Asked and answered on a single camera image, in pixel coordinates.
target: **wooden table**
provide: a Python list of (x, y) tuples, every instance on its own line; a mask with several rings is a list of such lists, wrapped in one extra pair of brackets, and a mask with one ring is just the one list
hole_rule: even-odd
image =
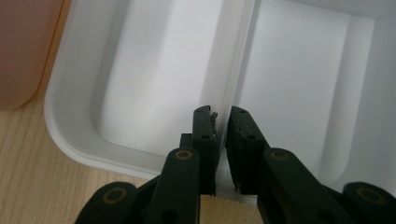
[[(44, 95), (70, 0), (65, 0), (40, 88), (26, 105), (0, 112), (0, 224), (74, 223), (103, 185), (146, 180), (91, 168), (65, 156), (48, 133)], [(262, 223), (257, 208), (202, 196), (201, 223)]]

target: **round bolt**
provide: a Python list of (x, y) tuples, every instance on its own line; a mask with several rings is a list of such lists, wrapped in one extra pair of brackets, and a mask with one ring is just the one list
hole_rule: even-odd
[(107, 204), (120, 203), (127, 195), (125, 188), (116, 187), (103, 195), (102, 201)]
[(279, 150), (273, 151), (271, 153), (271, 157), (278, 161), (285, 161), (288, 159), (288, 156), (289, 155), (286, 152), (279, 151)]
[(189, 160), (192, 157), (192, 153), (188, 150), (181, 150), (176, 153), (176, 158), (180, 161)]
[(384, 205), (387, 203), (387, 199), (373, 189), (360, 187), (356, 190), (356, 192), (358, 193), (359, 197), (368, 203), (373, 203), (376, 205)]

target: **container compartment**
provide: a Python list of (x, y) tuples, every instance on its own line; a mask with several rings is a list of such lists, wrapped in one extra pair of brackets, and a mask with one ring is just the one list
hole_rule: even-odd
[[(394, 1), (74, 1), (46, 122), (74, 160), (152, 178), (192, 110), (245, 108), (324, 184), (396, 195)], [(225, 153), (220, 195), (233, 196)]]

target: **white plastic container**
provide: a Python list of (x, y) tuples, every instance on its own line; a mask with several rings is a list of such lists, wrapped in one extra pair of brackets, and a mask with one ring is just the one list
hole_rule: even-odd
[[(59, 148), (152, 178), (211, 105), (245, 108), (325, 185), (396, 195), (396, 2), (76, 0), (46, 96)], [(233, 196), (223, 153), (220, 195)]]

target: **pink container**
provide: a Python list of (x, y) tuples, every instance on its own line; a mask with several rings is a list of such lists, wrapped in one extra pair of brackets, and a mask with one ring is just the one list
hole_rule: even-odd
[(63, 1), (0, 1), (0, 110), (35, 94)]

